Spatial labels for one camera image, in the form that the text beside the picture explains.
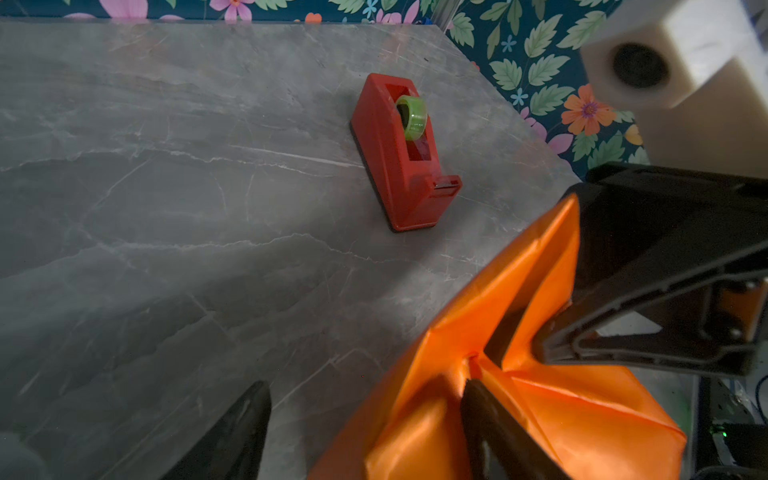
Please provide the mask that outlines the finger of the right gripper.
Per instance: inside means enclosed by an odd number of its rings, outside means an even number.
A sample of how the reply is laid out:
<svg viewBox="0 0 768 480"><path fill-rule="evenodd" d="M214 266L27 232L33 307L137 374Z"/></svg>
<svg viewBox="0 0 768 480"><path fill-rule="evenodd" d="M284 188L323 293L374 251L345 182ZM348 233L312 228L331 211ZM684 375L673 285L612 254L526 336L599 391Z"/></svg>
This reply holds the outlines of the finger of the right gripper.
<svg viewBox="0 0 768 480"><path fill-rule="evenodd" d="M744 376L767 338L767 183L611 162L571 186L570 306L537 332L544 364Z"/></svg>

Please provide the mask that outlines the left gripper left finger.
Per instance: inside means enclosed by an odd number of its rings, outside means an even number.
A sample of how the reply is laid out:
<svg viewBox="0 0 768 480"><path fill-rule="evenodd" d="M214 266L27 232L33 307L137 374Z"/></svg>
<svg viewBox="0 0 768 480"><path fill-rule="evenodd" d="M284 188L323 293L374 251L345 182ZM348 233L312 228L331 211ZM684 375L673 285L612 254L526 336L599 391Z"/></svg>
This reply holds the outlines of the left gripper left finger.
<svg viewBox="0 0 768 480"><path fill-rule="evenodd" d="M163 480L257 478L271 411L268 385L253 383Z"/></svg>

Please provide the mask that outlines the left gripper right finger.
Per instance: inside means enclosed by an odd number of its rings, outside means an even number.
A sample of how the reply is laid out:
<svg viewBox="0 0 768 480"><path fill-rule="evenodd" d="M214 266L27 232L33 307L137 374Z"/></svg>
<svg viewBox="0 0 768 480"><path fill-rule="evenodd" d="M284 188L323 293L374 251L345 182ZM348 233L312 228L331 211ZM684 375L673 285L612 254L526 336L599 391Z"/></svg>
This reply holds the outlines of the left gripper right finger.
<svg viewBox="0 0 768 480"><path fill-rule="evenodd" d="M460 412L474 479L569 479L481 381L466 382Z"/></svg>

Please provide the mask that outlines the yellow wrapping paper sheet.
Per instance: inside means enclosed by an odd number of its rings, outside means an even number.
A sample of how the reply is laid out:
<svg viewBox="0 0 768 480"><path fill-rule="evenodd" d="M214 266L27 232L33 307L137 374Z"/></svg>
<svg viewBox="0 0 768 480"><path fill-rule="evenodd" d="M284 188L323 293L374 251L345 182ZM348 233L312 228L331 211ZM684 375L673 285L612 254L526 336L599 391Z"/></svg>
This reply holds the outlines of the yellow wrapping paper sheet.
<svg viewBox="0 0 768 480"><path fill-rule="evenodd" d="M472 479L460 402L479 380L570 479L675 479L686 437L620 366L554 366L533 339L571 302L567 196L434 318L310 471L313 479Z"/></svg>

